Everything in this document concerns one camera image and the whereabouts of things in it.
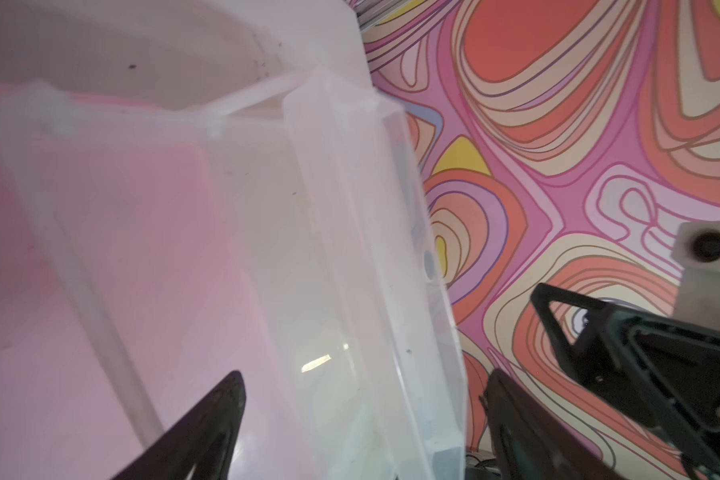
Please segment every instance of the patterned wallpaper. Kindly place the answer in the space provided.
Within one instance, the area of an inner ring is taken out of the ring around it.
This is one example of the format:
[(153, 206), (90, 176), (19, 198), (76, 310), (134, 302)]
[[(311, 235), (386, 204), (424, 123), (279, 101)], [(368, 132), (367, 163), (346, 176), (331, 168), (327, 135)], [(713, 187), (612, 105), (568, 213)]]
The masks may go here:
[[(677, 451), (569, 380), (528, 303), (539, 282), (663, 315), (681, 222), (720, 220), (720, 0), (412, 0), (364, 34), (403, 102), (461, 333), (468, 447), (509, 372), (628, 478)], [(571, 339), (583, 312), (559, 308)]]

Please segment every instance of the clear plastic box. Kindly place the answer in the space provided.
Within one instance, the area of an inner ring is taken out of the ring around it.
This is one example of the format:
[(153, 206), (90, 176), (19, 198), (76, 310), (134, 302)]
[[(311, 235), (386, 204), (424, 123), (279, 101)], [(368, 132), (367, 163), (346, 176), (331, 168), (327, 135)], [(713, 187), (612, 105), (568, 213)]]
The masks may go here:
[[(46, 340), (0, 352), (0, 417), (38, 430), (12, 454), (42, 464), (6, 472), (107, 478), (240, 370), (230, 478), (463, 477), (464, 366), (395, 102), (323, 69), (179, 111), (36, 82), (0, 92), (0, 199), (0, 318), (37, 312)], [(42, 257), (7, 268), (29, 235)], [(6, 402), (17, 379), (48, 408)]]

